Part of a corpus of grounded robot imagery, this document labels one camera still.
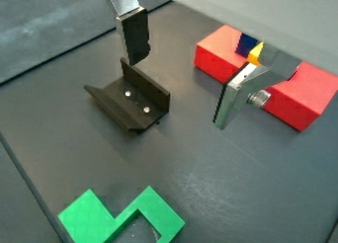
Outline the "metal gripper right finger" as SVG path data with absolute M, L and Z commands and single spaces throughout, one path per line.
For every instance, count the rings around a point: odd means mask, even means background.
M 223 129 L 250 103 L 262 107 L 270 93 L 265 89 L 287 80 L 301 63 L 301 59 L 265 43 L 259 54 L 259 65 L 246 62 L 223 85 L 214 114 L 214 124 Z

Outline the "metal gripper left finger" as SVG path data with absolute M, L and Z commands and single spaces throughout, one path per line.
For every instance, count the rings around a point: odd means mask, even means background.
M 150 54 L 148 11 L 139 0 L 107 0 L 116 16 L 116 28 L 124 44 L 126 58 L 138 64 Z

